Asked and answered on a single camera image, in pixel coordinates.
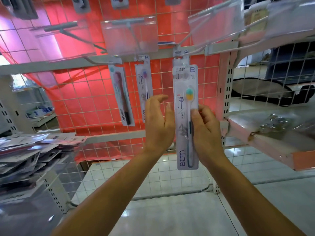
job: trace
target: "pile of packages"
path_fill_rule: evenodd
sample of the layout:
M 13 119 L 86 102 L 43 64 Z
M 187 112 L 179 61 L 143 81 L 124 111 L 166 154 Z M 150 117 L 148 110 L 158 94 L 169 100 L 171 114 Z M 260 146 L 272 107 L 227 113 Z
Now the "pile of packages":
M 36 187 L 45 172 L 64 162 L 85 140 L 75 133 L 0 138 L 0 196 Z

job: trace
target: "brand logo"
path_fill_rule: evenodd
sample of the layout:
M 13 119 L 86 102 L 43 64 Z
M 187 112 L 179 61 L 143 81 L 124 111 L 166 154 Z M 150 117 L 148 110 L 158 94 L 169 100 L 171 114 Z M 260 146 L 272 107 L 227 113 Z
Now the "brand logo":
M 120 113 L 121 113 L 121 118 L 123 119 L 123 122 L 125 122 L 125 115 L 122 109 L 120 109 Z
M 185 151 L 184 150 L 181 150 L 179 152 L 179 165 L 181 167 L 185 166 Z

